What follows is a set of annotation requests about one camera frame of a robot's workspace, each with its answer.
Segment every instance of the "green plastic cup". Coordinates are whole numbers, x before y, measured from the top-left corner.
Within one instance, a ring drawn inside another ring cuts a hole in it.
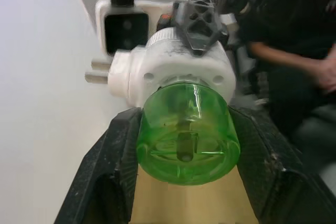
[[[240,145],[224,99],[192,83],[159,89],[143,108],[137,142],[141,167],[177,185],[202,185],[229,173]]]

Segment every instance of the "person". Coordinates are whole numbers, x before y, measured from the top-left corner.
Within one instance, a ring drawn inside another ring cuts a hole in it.
[[[336,0],[271,0],[238,22],[267,73],[269,113],[284,135],[312,109],[336,103]]]

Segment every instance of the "black shirt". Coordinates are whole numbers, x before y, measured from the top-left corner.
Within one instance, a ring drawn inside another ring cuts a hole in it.
[[[321,59],[336,42],[336,0],[266,0],[238,22],[245,43]]]

